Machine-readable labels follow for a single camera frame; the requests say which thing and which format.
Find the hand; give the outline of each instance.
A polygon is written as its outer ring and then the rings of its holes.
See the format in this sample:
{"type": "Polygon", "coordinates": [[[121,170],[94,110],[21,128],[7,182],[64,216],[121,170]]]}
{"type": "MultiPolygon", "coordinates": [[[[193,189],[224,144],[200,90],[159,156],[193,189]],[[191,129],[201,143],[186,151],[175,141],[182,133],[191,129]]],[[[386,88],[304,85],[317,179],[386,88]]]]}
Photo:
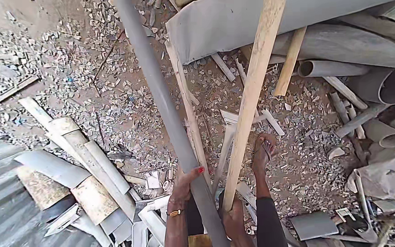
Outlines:
{"type": "Polygon", "coordinates": [[[243,221],[243,205],[237,196],[234,196],[233,208],[229,212],[226,212],[223,208],[220,210],[222,210],[222,222],[225,232],[230,239],[235,240],[246,234],[243,221]]]}
{"type": "Polygon", "coordinates": [[[196,167],[190,171],[190,173],[181,174],[178,172],[175,185],[173,186],[173,192],[168,200],[167,214],[175,210],[184,210],[187,206],[187,202],[190,200],[190,183],[193,182],[197,177],[205,171],[203,166],[196,167]]]}

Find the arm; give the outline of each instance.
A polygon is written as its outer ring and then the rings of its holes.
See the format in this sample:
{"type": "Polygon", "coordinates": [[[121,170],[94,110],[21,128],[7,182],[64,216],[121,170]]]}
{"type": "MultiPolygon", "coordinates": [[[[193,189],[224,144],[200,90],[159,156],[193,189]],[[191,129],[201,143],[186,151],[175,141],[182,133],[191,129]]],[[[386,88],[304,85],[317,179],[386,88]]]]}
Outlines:
{"type": "Polygon", "coordinates": [[[190,173],[178,176],[173,192],[168,200],[167,215],[174,211],[181,210],[176,216],[167,217],[167,229],[165,231],[165,247],[187,247],[188,230],[185,210],[190,199],[190,183],[205,171],[204,167],[196,167],[190,173]]]}

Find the leg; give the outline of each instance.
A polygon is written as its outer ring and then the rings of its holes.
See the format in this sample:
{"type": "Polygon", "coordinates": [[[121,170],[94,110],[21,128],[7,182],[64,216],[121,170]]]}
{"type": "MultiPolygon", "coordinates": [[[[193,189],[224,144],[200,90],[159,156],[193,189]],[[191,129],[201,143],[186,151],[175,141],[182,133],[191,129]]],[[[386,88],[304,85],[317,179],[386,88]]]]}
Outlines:
{"type": "Polygon", "coordinates": [[[287,247],[286,237],[275,209],[274,201],[266,183],[266,164],[274,151],[276,139],[270,134],[261,134],[255,141],[254,171],[257,187],[257,246],[287,247]]]}
{"type": "Polygon", "coordinates": [[[204,234],[204,225],[202,224],[202,218],[200,217],[200,213],[193,195],[188,201],[186,215],[188,235],[193,236],[204,234]]]}

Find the light wooden pole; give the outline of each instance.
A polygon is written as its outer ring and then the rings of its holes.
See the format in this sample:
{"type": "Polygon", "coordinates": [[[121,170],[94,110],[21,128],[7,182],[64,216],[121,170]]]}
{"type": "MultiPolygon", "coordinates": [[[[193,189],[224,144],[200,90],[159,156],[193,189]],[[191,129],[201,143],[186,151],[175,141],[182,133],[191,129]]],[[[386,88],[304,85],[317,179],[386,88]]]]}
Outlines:
{"type": "Polygon", "coordinates": [[[231,210],[243,156],[248,142],[248,136],[254,118],[254,112],[259,101],[266,68],[271,57],[275,37],[283,15],[286,0],[264,0],[260,15],[259,26],[255,34],[254,47],[249,62],[248,75],[246,76],[242,103],[240,105],[239,119],[237,122],[236,137],[234,139],[233,156],[228,169],[227,186],[223,198],[223,208],[231,210]]]}
{"type": "Polygon", "coordinates": [[[294,36],[292,37],[292,42],[288,50],[288,55],[286,56],[286,61],[284,62],[280,77],[278,78],[277,86],[275,87],[274,95],[286,95],[306,30],[307,27],[305,26],[295,30],[294,32],[294,36]]]}

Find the wrist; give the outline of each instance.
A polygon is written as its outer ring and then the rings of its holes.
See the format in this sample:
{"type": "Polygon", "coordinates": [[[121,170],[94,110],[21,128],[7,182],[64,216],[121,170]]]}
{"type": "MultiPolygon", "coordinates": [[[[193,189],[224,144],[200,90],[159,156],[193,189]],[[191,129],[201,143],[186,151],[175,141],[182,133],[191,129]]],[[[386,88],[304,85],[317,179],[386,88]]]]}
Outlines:
{"type": "Polygon", "coordinates": [[[171,212],[177,210],[185,210],[186,207],[187,207],[187,201],[185,199],[171,195],[167,204],[167,214],[170,214],[171,212]]]}

